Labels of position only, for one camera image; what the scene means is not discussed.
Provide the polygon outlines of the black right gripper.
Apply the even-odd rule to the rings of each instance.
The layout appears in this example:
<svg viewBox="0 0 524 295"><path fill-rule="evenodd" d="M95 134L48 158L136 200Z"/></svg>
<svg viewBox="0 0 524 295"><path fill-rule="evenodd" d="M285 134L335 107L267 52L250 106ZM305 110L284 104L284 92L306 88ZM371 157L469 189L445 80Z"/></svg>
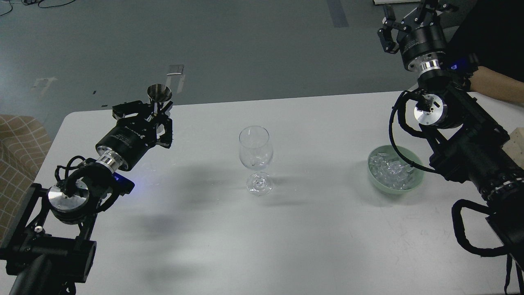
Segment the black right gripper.
<svg viewBox="0 0 524 295"><path fill-rule="evenodd" d="M401 54L404 68L411 72L428 72L440 69L447 41L440 25L440 15L458 11L459 7L448 0L421 0L414 10L413 20L396 21L394 9L382 5L385 19L378 29L385 53ZM398 30L397 42L392 32Z"/></svg>

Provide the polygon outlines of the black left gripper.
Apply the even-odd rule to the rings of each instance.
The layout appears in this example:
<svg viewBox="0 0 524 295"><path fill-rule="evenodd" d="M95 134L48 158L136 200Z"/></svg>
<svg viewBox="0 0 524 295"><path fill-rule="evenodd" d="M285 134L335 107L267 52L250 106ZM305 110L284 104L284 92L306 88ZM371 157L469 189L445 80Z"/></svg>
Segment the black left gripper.
<svg viewBox="0 0 524 295"><path fill-rule="evenodd" d="M130 171L149 149L155 146L170 149L173 141L173 123L168 112L173 103L156 105L159 108L155 116L154 107L140 100L113 106L112 116L117 120L116 126L95 144L97 153L103 155L105 151L110 150L118 154L118 169Z"/></svg>

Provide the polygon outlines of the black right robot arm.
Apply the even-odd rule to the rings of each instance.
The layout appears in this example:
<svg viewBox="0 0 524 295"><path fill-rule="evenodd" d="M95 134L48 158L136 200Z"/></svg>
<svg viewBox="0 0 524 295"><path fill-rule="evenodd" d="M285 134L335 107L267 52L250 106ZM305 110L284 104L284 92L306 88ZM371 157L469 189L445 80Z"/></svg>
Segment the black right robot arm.
<svg viewBox="0 0 524 295"><path fill-rule="evenodd" d="M508 132L468 94L470 78L479 68L474 53L450 58L441 17L457 7L442 0L422 0L400 21L394 9L383 4L385 18L378 29L384 52L400 52L404 68L418 74L418 86L403 91L393 105L388 136L397 155L409 165L442 175L453 182L472 182L486 205L457 200L452 222L458 244L486 257L506 256L506 283L516 268L519 293L523 293L523 169L503 150ZM411 136L425 139L433 154L430 166L404 156L393 137L393 122ZM502 245L473 246L465 235L462 209L486 215Z"/></svg>

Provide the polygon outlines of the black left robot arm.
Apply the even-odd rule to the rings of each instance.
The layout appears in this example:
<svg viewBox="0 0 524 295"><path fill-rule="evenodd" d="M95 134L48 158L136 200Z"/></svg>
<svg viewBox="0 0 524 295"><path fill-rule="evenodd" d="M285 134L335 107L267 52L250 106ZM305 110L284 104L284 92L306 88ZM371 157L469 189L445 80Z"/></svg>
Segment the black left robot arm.
<svg viewBox="0 0 524 295"><path fill-rule="evenodd" d="M54 170L55 184L30 185L21 210L1 244L10 295L75 295L88 280L97 242L97 217L134 183L120 173L173 141L172 102L152 99L113 106L115 126L95 144L96 158L77 155Z"/></svg>

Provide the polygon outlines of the person's bare forearm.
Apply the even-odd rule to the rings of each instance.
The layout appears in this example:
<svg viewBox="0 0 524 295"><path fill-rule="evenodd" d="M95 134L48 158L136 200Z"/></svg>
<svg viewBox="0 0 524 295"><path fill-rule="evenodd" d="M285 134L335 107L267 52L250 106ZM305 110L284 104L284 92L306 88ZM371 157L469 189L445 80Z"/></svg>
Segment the person's bare forearm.
<svg viewBox="0 0 524 295"><path fill-rule="evenodd" d="M524 102L523 82L483 66L470 78L470 89L500 101Z"/></svg>

